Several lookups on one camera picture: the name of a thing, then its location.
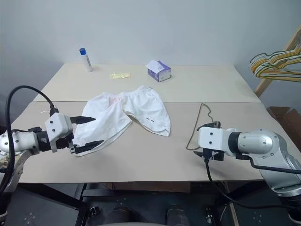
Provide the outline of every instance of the purple tissue box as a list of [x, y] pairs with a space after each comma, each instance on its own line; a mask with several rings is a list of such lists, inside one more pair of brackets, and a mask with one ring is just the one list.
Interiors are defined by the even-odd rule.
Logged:
[[156, 72], [152, 71], [150, 68], [148, 68], [147, 73], [151, 77], [153, 77], [155, 80], [157, 80], [158, 82], [169, 79], [171, 77], [171, 68], [159, 60], [157, 62], [161, 65], [161, 67], [159, 65], [159, 68], [157, 68], [157, 70], [160, 70], [160, 71], [156, 73]]

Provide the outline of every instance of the white cloth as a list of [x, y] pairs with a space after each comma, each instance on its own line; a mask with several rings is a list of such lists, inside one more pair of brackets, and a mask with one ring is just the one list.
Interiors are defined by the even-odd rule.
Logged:
[[104, 142], [77, 156], [98, 151], [116, 140], [132, 123], [129, 116], [152, 133], [166, 137], [170, 133], [170, 119], [162, 100], [155, 90], [144, 86], [117, 95], [102, 93], [87, 102], [82, 116], [96, 120], [78, 125], [73, 143], [84, 146], [92, 141]]

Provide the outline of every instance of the table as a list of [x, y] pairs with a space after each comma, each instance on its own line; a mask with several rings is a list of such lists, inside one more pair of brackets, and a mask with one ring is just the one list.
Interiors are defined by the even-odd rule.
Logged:
[[[262, 127], [280, 134], [287, 141], [290, 153], [300, 160], [296, 146], [270, 117], [233, 66], [171, 67], [172, 78], [158, 83], [147, 75], [143, 65], [93, 65], [94, 71], [87, 73], [82, 64], [64, 64], [42, 90], [54, 101], [60, 112], [78, 116], [87, 100], [103, 91], [119, 93], [145, 85], [154, 88], [165, 102], [172, 124], [171, 134], [169, 137], [158, 136], [134, 122], [111, 145], [82, 157], [71, 155], [68, 149], [59, 150], [58, 153], [40, 153], [25, 163], [20, 186], [78, 208], [76, 225], [84, 225], [87, 206], [81, 200], [86, 183], [208, 181], [204, 160], [185, 149], [201, 102], [210, 106], [211, 115], [214, 120], [221, 121], [223, 128], [251, 131]], [[124, 72], [130, 72], [131, 77], [121, 80], [109, 78], [110, 73]], [[44, 122], [49, 117], [48, 109], [44, 99], [37, 96], [14, 121], [13, 128], [41, 126], [44, 129]], [[210, 122], [206, 114], [207, 109], [204, 108], [199, 125]], [[197, 145], [197, 134], [190, 145]], [[214, 180], [262, 180], [259, 171], [253, 169], [249, 161], [228, 156], [225, 156], [224, 161], [211, 161], [210, 168]], [[78, 201], [41, 183], [84, 184]], [[252, 182], [251, 186], [241, 187], [230, 193], [230, 196], [238, 199], [246, 192], [265, 186], [262, 181]], [[226, 202], [221, 200], [219, 204], [224, 205]]]

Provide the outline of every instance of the white wall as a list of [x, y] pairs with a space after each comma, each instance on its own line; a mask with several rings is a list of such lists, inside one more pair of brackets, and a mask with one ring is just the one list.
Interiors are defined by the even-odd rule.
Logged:
[[[301, 24], [300, 0], [0, 0], [0, 114], [14, 86], [42, 88], [64, 62], [234, 64], [254, 89], [249, 60], [281, 50]], [[14, 98], [15, 118], [35, 94]], [[272, 82], [269, 105], [301, 110], [301, 84]]]

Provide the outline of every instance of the bottle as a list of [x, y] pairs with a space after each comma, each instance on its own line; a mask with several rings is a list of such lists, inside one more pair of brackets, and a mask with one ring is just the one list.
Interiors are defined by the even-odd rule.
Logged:
[[93, 71], [93, 68], [91, 67], [91, 63], [90, 63], [90, 60], [89, 60], [89, 57], [87, 55], [85, 48], [80, 48], [79, 52], [81, 54], [81, 58], [83, 59], [83, 62], [84, 62], [84, 65], [85, 65], [87, 71], [88, 72]]

